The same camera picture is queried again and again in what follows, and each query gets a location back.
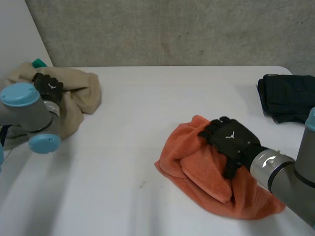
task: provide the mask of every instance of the beige cloth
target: beige cloth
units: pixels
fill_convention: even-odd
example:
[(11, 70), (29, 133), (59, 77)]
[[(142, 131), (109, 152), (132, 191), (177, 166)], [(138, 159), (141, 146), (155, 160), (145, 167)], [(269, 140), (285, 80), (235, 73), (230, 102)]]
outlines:
[[(22, 63), (17, 69), (8, 74), (6, 84), (16, 82), (32, 82), (36, 73), (50, 75), (63, 83), (63, 99), (60, 104), (60, 136), (62, 139), (73, 134), (84, 120), (83, 113), (93, 114), (101, 103), (101, 90), (98, 76), (77, 69), (62, 67), (34, 68), (31, 63)], [(4, 148), (12, 148), (10, 139), (23, 136), (17, 127), (10, 127)]]

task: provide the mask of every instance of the white logo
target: white logo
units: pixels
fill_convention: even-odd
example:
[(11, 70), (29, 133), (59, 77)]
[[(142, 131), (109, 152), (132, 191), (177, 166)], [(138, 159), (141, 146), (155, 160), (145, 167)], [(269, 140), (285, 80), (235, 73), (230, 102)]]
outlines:
[(267, 160), (265, 160), (264, 164), (262, 164), (262, 167), (264, 168), (264, 167), (267, 165), (267, 162), (268, 162), (269, 160), (273, 160), (273, 159), (275, 159), (275, 158), (276, 158), (275, 156), (269, 157)]
[(226, 139), (234, 139), (234, 131), (233, 131), (233, 134), (231, 136), (226, 136)]
[(51, 89), (55, 89), (56, 87), (54, 86), (51, 86), (50, 83), (48, 83), (48, 86), (51, 88)]

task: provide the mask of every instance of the towel fold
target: towel fold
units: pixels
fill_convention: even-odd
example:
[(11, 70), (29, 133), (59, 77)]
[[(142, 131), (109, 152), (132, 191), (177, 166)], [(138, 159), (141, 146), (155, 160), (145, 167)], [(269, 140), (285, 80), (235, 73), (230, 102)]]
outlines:
[(201, 116), (180, 124), (170, 135), (156, 168), (205, 210), (236, 219), (261, 219), (285, 205), (257, 185), (245, 167), (235, 178), (222, 177), (226, 157), (197, 136), (209, 124)]
[[(93, 114), (101, 103), (98, 76), (77, 69), (62, 67), (34, 68), (31, 63), (22, 63), (8, 74), (1, 86), (17, 82), (32, 82), (36, 73), (55, 77), (63, 83), (63, 99), (60, 104), (60, 136), (62, 139), (73, 134), (84, 120), (83, 113)], [(6, 136), (4, 149), (14, 148), (28, 140), (19, 126), (11, 126)]]

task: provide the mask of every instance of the white wall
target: white wall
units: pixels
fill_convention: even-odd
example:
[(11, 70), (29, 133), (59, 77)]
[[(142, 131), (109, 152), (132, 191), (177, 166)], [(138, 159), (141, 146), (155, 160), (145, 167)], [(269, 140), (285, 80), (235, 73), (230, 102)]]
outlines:
[(0, 78), (36, 58), (52, 66), (24, 0), (0, 0)]

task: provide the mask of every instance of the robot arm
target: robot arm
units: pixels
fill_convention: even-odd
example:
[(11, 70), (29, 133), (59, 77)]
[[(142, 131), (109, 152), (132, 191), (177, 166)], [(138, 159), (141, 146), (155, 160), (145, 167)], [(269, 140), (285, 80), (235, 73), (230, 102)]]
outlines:
[(29, 136), (30, 149), (44, 154), (57, 150), (61, 143), (63, 84), (42, 74), (36, 74), (33, 82), (12, 84), (1, 91), (0, 125), (19, 125)]
[(315, 108), (306, 121), (296, 161), (267, 149), (247, 166), (251, 175), (315, 229)]
[(315, 108), (306, 121), (296, 161), (262, 147), (252, 132), (227, 117), (211, 121), (198, 135), (227, 156), (225, 178), (233, 178), (244, 165), (258, 182), (315, 229)]

